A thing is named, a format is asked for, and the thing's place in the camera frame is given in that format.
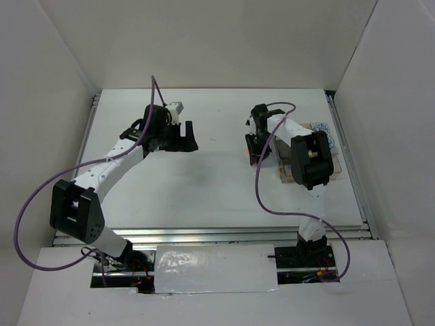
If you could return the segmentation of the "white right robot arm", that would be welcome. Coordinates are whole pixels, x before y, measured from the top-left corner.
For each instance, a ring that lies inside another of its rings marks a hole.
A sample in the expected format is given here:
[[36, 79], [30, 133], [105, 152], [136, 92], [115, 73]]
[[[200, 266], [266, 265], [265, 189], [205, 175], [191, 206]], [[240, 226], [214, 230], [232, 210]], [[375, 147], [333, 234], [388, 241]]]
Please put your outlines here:
[[[300, 264], [312, 266], [326, 250], [327, 223], [321, 217], [324, 211], [326, 186], [334, 172], [328, 135], [323, 130], [313, 131], [290, 119], [296, 110], [293, 103], [287, 112], [269, 110], [271, 104], [259, 104], [251, 110], [246, 125], [255, 130], [245, 135], [249, 164], [256, 166], [255, 194], [260, 207], [272, 215], [300, 217], [297, 234], [297, 254]], [[271, 152], [270, 142], [278, 137], [290, 147], [290, 168], [294, 182], [306, 194], [312, 205], [312, 213], [279, 212], [268, 209], [260, 198], [259, 178], [263, 159]]]

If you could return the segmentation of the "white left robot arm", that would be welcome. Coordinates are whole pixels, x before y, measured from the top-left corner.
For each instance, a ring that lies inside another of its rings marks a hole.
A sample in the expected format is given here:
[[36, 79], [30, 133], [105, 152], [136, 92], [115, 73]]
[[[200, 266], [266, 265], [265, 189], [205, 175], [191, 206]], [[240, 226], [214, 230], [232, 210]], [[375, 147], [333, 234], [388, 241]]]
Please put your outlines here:
[[150, 265], [149, 255], [134, 250], [131, 241], [106, 226], [101, 205], [112, 187], [150, 153], [198, 150], [193, 123], [179, 121], [183, 109], [181, 102], [148, 105], [143, 118], [120, 135], [102, 162], [72, 181], [57, 181], [52, 189], [50, 226], [106, 254], [119, 271], [137, 262]]

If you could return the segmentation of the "blue white glue jar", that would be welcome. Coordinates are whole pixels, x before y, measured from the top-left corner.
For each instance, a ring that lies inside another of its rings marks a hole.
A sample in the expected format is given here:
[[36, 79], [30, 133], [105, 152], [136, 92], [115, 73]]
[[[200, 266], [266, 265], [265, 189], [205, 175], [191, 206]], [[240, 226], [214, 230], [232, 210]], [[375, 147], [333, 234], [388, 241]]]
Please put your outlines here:
[[314, 129], [315, 131], [323, 131], [323, 132], [325, 132], [327, 135], [330, 134], [330, 127], [329, 127], [329, 125], [327, 125], [327, 123], [323, 123], [323, 122], [315, 123], [315, 124], [313, 125], [313, 129]]

